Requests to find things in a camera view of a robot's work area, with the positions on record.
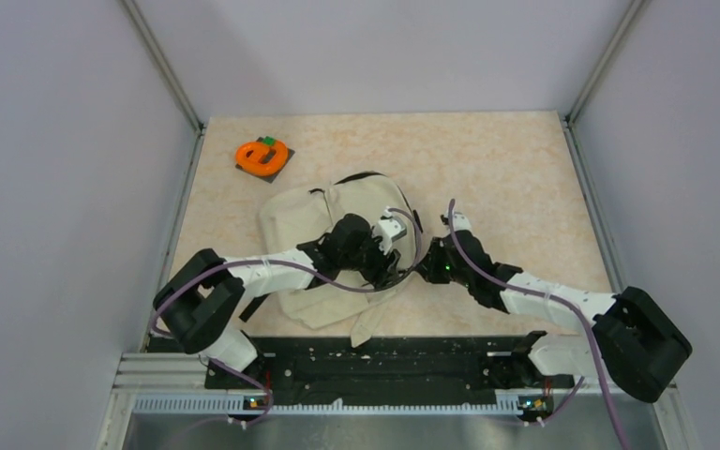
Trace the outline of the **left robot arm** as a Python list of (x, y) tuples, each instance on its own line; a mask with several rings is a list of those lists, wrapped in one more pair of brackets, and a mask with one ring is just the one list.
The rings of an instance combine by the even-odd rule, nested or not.
[(347, 214), (319, 238), (269, 255), (221, 258), (211, 248), (198, 251), (153, 300), (151, 328), (174, 339), (186, 354), (222, 365), (241, 387), (263, 375), (257, 347), (231, 326), (241, 306), (277, 292), (300, 292), (332, 285), (349, 293), (380, 293), (408, 275), (399, 268), (396, 241), (420, 231), (413, 215), (388, 207), (376, 223)]

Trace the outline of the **cream canvas backpack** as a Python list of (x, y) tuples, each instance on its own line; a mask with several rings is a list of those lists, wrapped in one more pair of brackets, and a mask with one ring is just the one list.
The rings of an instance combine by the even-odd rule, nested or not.
[(258, 220), (269, 253), (301, 250), (318, 273), (309, 289), (278, 293), (283, 314), (312, 330), (351, 319), (354, 347), (372, 338), (426, 254), (417, 212), (381, 172), (284, 191), (262, 206)]

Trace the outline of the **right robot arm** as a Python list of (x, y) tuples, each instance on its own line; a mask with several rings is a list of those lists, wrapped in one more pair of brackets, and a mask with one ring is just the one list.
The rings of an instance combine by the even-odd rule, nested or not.
[(653, 298), (640, 288), (590, 292), (494, 262), (468, 230), (431, 240), (417, 266), (428, 283), (457, 283), (482, 307), (527, 315), (576, 332), (546, 334), (512, 361), (515, 379), (536, 386), (547, 376), (606, 378), (637, 400), (654, 403), (693, 347)]

